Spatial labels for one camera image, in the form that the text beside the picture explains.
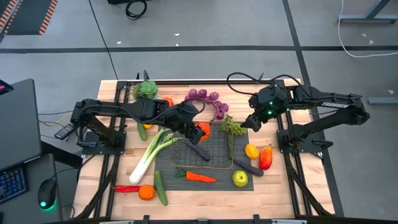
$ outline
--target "red pepper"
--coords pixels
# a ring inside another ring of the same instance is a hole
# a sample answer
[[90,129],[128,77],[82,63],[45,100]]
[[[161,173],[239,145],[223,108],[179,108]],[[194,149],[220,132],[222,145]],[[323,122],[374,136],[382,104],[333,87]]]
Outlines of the red pepper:
[[262,170],[267,170],[272,165],[272,148],[264,147],[261,149],[259,168]]
[[116,192],[138,192],[140,186],[123,186],[117,185],[114,190]]

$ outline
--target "gray floor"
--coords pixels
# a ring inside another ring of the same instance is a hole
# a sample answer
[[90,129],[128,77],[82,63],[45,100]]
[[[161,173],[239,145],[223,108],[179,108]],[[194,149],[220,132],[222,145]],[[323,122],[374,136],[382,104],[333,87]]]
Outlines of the gray floor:
[[[280,0],[153,0],[138,21],[128,20],[122,9],[105,0],[92,2],[109,47],[293,45]],[[346,0],[345,14],[365,12],[373,2]],[[341,1],[290,0],[289,4],[301,46],[339,46],[336,19]],[[398,14],[398,2],[391,2],[384,11]],[[345,45],[398,45],[398,25],[344,24],[341,37]],[[6,36],[0,44],[2,49],[103,46],[90,5],[82,0],[59,0],[44,35]],[[234,71],[301,78],[295,52],[288,51],[124,52],[111,56],[123,79],[134,78],[143,69],[151,78],[224,78]],[[389,90],[394,91],[393,96],[398,93],[398,55],[351,58],[344,52],[304,52],[303,56],[310,81],[320,90],[357,93],[364,96],[364,102],[369,96],[391,96]],[[107,53],[0,54],[0,67],[1,79],[7,82],[35,80],[43,113],[70,110],[78,100],[96,98],[100,80],[114,79]],[[398,220],[398,108],[367,103],[365,107],[371,114],[366,124],[325,131],[326,138],[335,142],[330,154],[343,210],[347,217]],[[60,117],[40,118],[55,121]],[[46,135],[57,130],[41,127]],[[73,153],[80,150],[75,136],[68,142],[45,140]],[[60,175],[66,205],[73,200],[75,173]]]

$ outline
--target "white cable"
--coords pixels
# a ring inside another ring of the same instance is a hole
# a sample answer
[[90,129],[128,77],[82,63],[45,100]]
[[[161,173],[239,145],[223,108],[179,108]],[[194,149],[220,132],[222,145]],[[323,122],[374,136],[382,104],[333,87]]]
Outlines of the white cable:
[[347,49],[344,47],[343,45],[343,41],[341,41],[341,37],[340,37],[340,20],[341,20],[341,16],[343,15],[343,10],[344,10],[344,0],[341,0],[341,13],[340,16],[338,18],[338,25],[337,25],[337,34],[338,34],[338,39],[340,40],[340,44],[343,47],[344,51],[351,57],[355,57],[355,58],[365,58],[365,57],[375,57],[375,56],[389,56],[389,55],[395,55],[398,54],[398,52],[394,52],[394,53],[389,53],[389,54],[374,54],[374,55],[363,55],[363,56],[358,56],[358,55],[353,55],[351,53],[349,53],[347,51]]

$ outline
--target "eggplant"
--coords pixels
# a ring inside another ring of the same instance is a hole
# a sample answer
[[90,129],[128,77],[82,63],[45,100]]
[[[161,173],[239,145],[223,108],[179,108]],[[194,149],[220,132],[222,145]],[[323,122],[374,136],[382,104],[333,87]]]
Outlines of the eggplant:
[[204,149],[202,149],[199,146],[194,146],[188,141],[183,141],[184,144],[186,144],[188,147],[193,149],[204,161],[208,162],[211,159],[211,156],[208,152],[206,152]]
[[254,167],[250,164],[246,164],[242,161],[239,161],[237,159],[234,159],[234,163],[240,167],[242,167],[243,169],[247,170],[249,173],[254,174],[256,176],[262,177],[264,175],[264,171],[260,170],[257,167]]

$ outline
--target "green grapes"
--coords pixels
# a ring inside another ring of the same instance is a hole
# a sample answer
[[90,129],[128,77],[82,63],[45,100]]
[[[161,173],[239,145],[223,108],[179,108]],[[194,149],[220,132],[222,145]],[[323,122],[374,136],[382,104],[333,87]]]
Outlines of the green grapes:
[[233,117],[226,115],[225,123],[221,125],[220,129],[228,134],[243,135],[248,132],[247,128],[241,128],[239,123],[235,123]]

